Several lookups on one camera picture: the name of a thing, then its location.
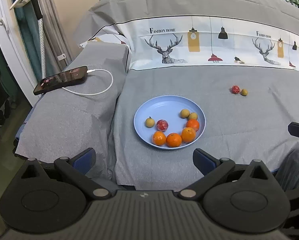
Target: round plate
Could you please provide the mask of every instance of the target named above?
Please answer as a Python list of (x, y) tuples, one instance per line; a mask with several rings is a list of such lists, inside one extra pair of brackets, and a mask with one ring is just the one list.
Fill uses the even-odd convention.
[[(164, 132), (166, 136), (170, 133), (181, 134), (187, 123), (187, 118), (183, 119), (180, 117), (182, 109), (188, 109), (191, 113), (195, 112), (198, 115), (197, 121), (200, 123), (200, 129), (196, 132), (196, 138), (191, 143), (182, 143), (181, 146), (170, 148), (167, 145), (157, 146), (152, 143), (152, 136), (157, 131), (156, 122), (164, 119), (168, 122), (168, 129)], [(153, 118), (155, 125), (152, 128), (148, 128), (145, 125), (147, 118)], [(164, 149), (164, 150), (175, 150), (184, 148), (200, 138), (205, 130), (206, 120), (202, 109), (193, 101), (179, 97), (179, 96), (160, 96), (152, 98), (142, 104), (136, 111), (134, 116), (134, 128), (137, 134), (148, 144)]]

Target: charging cable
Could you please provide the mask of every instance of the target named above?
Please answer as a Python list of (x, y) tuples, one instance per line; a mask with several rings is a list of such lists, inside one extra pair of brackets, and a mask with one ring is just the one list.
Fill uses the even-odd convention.
[(70, 92), (70, 93), (72, 93), (72, 94), (79, 95), (79, 96), (97, 96), (97, 95), (100, 95), (100, 94), (102, 94), (102, 93), (105, 93), (105, 92), (106, 92), (107, 90), (109, 90), (109, 89), (111, 88), (111, 86), (113, 85), (113, 81), (114, 81), (114, 79), (113, 79), (113, 75), (112, 75), (111, 72), (109, 72), (108, 70), (105, 70), (105, 69), (91, 69), (91, 70), (88, 70), (87, 73), (91, 73), (91, 72), (94, 72), (94, 71), (96, 71), (96, 70), (99, 70), (99, 71), (105, 71), (105, 72), (107, 72), (108, 74), (110, 74), (110, 76), (111, 76), (111, 78), (112, 78), (112, 82), (111, 82), (111, 84), (109, 85), (109, 87), (108, 87), (107, 89), (103, 90), (102, 92), (98, 92), (98, 93), (94, 93), (94, 94), (83, 94), (83, 93), (74, 92), (74, 91), (69, 90), (69, 89), (67, 89), (67, 88), (63, 88), (63, 89), (66, 90), (66, 91), (68, 91), (68, 92)]

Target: teal curtain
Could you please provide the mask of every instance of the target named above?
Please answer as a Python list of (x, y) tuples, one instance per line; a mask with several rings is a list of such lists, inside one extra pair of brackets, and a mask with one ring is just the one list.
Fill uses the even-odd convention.
[[(38, 23), (32, 3), (29, 2), (23, 7), (15, 8), (14, 10), (29, 61), (36, 79), (39, 81), (42, 79), (41, 52), (39, 46)], [(54, 73), (49, 58), (46, 57), (46, 75), (51, 76), (54, 74), (56, 73)]]

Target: smartphone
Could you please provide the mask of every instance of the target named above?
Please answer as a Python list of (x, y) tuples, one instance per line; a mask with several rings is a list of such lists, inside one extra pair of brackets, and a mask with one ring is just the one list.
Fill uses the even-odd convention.
[(82, 66), (58, 73), (42, 79), (35, 87), (35, 96), (53, 91), (58, 88), (84, 83), (87, 77), (87, 66)]

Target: antlers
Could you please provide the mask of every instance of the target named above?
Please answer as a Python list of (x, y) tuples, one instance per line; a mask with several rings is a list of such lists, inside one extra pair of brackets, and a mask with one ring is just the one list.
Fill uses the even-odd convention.
[(270, 42), (271, 42), (271, 47), (270, 47), (269, 45), (267, 45), (267, 49), (266, 49), (266, 51), (263, 52), (263, 50), (262, 50), (262, 48), (261, 48), (261, 43), (259, 43), (258, 45), (256, 44), (257, 39), (258, 39), (258, 38), (256, 38), (255, 41), (252, 39), (254, 46), (260, 51), (261, 54), (264, 54), (264, 55), (267, 56), (267, 55), (269, 54), (269, 51), (271, 51), (272, 49), (274, 49), (275, 44), (273, 45), (272, 41), (270, 40)]
[(171, 45), (168, 45), (168, 49), (166, 51), (169, 51), (171, 48), (173, 48), (176, 45), (180, 44), (180, 42), (182, 41), (183, 35), (182, 35), (182, 37), (181, 37), (180, 40), (178, 40), (178, 37), (174, 33), (173, 33), (173, 35), (176, 37), (176, 41), (173, 44), (172, 40), (170, 40), (171, 41)]
[(146, 43), (147, 43), (150, 47), (152, 47), (152, 48), (154, 48), (154, 49), (158, 49), (159, 51), (162, 51), (162, 48), (161, 48), (160, 46), (157, 45), (157, 41), (156, 41), (155, 45), (152, 43), (152, 38), (153, 38), (153, 35), (152, 35), (152, 37), (149, 39), (148, 42), (147, 42), (146, 39), (144, 39), (144, 40), (146, 41)]

